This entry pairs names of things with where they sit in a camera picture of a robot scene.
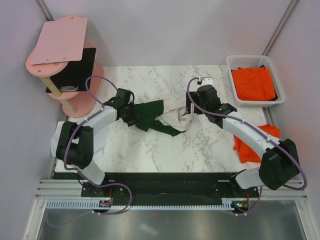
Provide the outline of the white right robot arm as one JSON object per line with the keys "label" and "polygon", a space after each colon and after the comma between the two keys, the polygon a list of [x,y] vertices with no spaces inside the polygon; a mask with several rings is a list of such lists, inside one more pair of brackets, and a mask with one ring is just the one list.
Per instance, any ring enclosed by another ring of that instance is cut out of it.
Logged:
{"label": "white right robot arm", "polygon": [[212,85],[203,85],[196,92],[187,91],[186,94],[211,123],[235,135],[261,160],[259,167],[236,175],[235,181],[229,184],[233,196],[240,197],[251,187],[277,190],[300,173],[298,153],[292,140],[281,140],[246,121],[234,106],[221,103]]}

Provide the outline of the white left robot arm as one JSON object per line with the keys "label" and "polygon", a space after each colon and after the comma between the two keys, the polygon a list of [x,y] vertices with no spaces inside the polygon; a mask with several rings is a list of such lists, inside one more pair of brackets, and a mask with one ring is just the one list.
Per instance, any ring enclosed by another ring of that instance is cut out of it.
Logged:
{"label": "white left robot arm", "polygon": [[66,170],[75,170],[92,184],[92,191],[99,197],[106,196],[110,185],[104,181],[106,174],[94,161],[94,136],[122,119],[134,123],[135,95],[119,88],[116,95],[102,104],[100,110],[80,123],[61,121],[51,139],[51,153],[61,160]]}

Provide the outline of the cream and green t-shirt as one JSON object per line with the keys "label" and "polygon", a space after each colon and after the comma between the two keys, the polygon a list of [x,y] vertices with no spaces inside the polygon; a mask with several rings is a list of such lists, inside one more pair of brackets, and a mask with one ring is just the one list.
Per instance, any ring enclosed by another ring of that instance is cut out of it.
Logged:
{"label": "cream and green t-shirt", "polygon": [[184,95],[136,104],[132,109],[122,120],[144,132],[151,129],[175,137],[186,132],[194,121],[193,114],[187,113]]}

